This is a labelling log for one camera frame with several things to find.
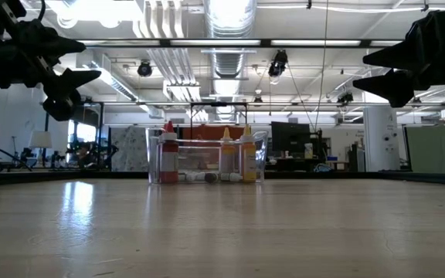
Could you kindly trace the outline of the large orange food coloring bottle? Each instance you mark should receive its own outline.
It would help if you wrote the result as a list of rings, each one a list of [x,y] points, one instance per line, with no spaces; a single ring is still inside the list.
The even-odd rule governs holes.
[[[226,127],[219,148],[219,173],[230,174],[235,171],[235,146],[232,144],[229,128]]]

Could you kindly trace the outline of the white shaded table lamp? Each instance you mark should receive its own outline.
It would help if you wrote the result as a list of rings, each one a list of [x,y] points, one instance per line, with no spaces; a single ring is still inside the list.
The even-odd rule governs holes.
[[[52,148],[52,135],[48,131],[32,131],[28,148]]]

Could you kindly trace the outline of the black overhead light bar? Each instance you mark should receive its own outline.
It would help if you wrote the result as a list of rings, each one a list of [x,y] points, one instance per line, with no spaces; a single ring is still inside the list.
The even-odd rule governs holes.
[[[398,39],[79,39],[88,48],[384,48]]]

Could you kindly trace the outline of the patterned grey partition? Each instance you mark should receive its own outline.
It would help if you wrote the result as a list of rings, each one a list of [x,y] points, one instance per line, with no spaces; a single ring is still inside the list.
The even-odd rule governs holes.
[[[146,131],[142,127],[113,127],[111,145],[118,151],[111,158],[111,170],[118,172],[147,172],[148,156]]]

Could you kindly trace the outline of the black metal rig frame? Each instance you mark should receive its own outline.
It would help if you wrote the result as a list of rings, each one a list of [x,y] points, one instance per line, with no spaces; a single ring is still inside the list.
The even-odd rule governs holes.
[[[2,172],[0,185],[22,184],[45,181],[81,179],[147,179],[147,172],[109,172],[109,171],[27,171]],[[408,171],[379,172],[294,172],[267,171],[265,180],[305,180],[305,179],[384,179],[445,184],[445,174],[425,174]]]

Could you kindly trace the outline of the white round column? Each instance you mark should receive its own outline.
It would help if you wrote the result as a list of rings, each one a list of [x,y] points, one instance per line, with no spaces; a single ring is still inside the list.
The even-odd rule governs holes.
[[[390,106],[364,109],[366,171],[399,170],[399,132],[396,111]]]

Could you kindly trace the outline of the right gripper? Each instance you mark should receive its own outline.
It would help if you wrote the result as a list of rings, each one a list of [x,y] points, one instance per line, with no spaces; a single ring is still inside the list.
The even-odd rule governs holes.
[[[429,12],[412,24],[409,39],[368,54],[362,62],[401,69],[352,82],[353,87],[388,100],[393,108],[414,98],[416,83],[445,85],[445,11]]]

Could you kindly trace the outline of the green partition wall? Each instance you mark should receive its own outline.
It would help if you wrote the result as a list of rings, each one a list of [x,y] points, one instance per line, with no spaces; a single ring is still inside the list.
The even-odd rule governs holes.
[[[412,172],[445,174],[445,126],[407,127],[406,139]]]

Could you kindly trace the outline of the clear plastic bin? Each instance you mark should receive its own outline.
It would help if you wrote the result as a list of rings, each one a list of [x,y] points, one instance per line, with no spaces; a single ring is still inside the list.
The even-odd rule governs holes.
[[[147,136],[147,155],[148,155],[148,178],[150,183],[164,184],[160,182],[160,138],[162,135],[162,128],[148,128],[146,130]],[[266,131],[257,131],[252,133],[254,143],[256,145],[256,182],[264,180],[264,173],[267,158],[267,139],[268,133]],[[196,172],[197,180],[194,182],[180,182],[168,184],[185,184],[185,183],[206,183],[204,175],[207,172],[219,173],[219,148],[221,139],[218,141],[209,140],[192,140],[192,139],[177,139],[179,145],[178,151],[178,174],[184,172]],[[235,171],[233,173],[240,174],[239,171],[239,145],[240,138],[233,140],[232,144],[235,146]],[[247,183],[248,182],[224,182],[219,180],[213,184],[226,183]]]

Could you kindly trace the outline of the black computer monitor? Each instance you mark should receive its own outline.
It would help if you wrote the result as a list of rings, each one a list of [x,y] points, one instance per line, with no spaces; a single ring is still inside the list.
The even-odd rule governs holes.
[[[276,122],[271,123],[272,150],[304,152],[305,144],[311,142],[309,124]]]

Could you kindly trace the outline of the black distant gantry frame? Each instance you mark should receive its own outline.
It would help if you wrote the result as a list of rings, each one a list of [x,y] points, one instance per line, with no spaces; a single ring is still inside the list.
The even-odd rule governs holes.
[[[194,122],[205,125],[242,126],[248,123],[249,104],[246,102],[190,102],[189,126]]]

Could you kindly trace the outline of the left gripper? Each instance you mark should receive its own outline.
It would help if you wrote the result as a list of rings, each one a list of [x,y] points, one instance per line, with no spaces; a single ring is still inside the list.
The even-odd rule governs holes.
[[[86,46],[60,36],[38,19],[0,24],[0,88],[13,83],[34,87],[41,83],[44,93],[55,100],[65,100],[80,86],[100,77],[99,70],[66,69],[53,72],[53,56],[81,53]]]

